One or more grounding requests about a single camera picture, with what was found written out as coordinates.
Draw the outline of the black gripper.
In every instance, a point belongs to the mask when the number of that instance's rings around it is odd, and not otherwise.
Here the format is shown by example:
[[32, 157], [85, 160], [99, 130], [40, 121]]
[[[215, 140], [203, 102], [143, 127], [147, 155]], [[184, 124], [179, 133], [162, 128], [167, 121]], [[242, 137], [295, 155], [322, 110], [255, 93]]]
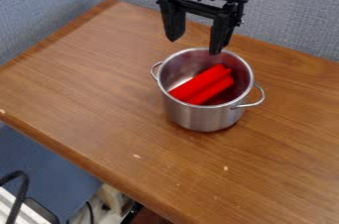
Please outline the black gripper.
[[[212, 56], [216, 56], [230, 44], [235, 26], [243, 23], [244, 7], [250, 0], [220, 1], [224, 1], [227, 6], [232, 6], [234, 11], [231, 14], [220, 14], [214, 19], [210, 41], [210, 54]], [[207, 18], [215, 17], [219, 12], [226, 12], [226, 9], [204, 4], [203, 0], [158, 0], [158, 3], [166, 36], [171, 42], [180, 39], [186, 32], [186, 12]]]

